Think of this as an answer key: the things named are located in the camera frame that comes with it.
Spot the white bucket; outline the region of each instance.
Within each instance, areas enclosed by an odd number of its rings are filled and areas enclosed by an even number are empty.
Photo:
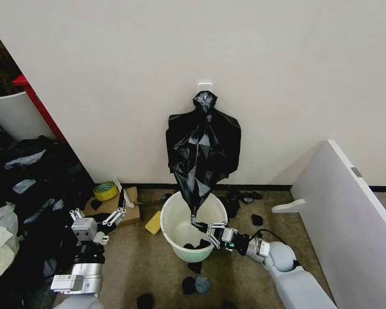
[[[227,213],[221,201],[212,193],[200,206],[197,222],[227,222]],[[205,233],[200,232],[190,224],[190,209],[180,192],[173,194],[163,206],[160,215],[160,227],[166,240],[172,245],[174,253],[182,260],[195,263],[207,258],[213,250],[213,245],[207,248],[193,250],[183,248],[187,243],[193,246],[200,244],[200,239],[209,241]]]

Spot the black baseboard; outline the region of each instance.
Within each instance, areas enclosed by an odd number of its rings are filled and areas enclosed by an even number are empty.
[[[386,185],[370,185],[373,192],[386,192]]]
[[[123,183],[123,187],[137,187],[139,189],[167,189],[178,190],[176,183]],[[289,191],[291,185],[216,185],[214,190],[228,190],[233,187],[240,191]],[[386,192],[386,185],[369,186],[373,192]]]

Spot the cardboard piece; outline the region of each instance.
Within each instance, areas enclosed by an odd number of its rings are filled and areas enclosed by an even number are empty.
[[[125,189],[127,196],[129,199],[134,203],[137,201],[137,188],[131,187]],[[104,201],[101,206],[95,211],[91,206],[91,201],[95,200],[94,197],[90,198],[86,206],[84,207],[83,213],[85,216],[92,216],[94,214],[100,214],[100,213],[108,213],[111,214],[113,211],[117,209],[117,203],[119,199],[119,194],[117,194],[114,198],[111,198],[110,200]],[[134,208],[126,207],[126,217],[122,222],[118,224],[117,227],[123,227],[125,225],[133,224],[136,222],[141,221],[141,214],[140,214],[140,208],[139,205],[135,205]]]

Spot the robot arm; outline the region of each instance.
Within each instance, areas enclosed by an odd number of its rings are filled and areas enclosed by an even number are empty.
[[[287,309],[336,309],[316,279],[299,264],[294,251],[283,242],[268,243],[256,235],[240,234],[227,227],[226,222],[208,225],[207,237],[218,249],[236,249],[240,255],[262,264]]]
[[[104,227],[109,227],[111,230],[113,224],[115,227],[125,218],[124,203],[122,189],[119,207],[102,222],[100,229],[106,231]],[[54,276],[50,289],[62,294],[87,294],[98,297],[103,281],[104,246],[109,241],[109,236],[98,230],[95,219],[85,218],[81,210],[70,211],[70,216],[73,219],[71,229],[77,238],[80,252],[74,258],[71,274]]]

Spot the yellow tape roll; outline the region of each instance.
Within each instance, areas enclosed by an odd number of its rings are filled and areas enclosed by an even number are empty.
[[[95,198],[99,201],[107,201],[118,194],[118,189],[113,182],[104,182],[93,189]]]

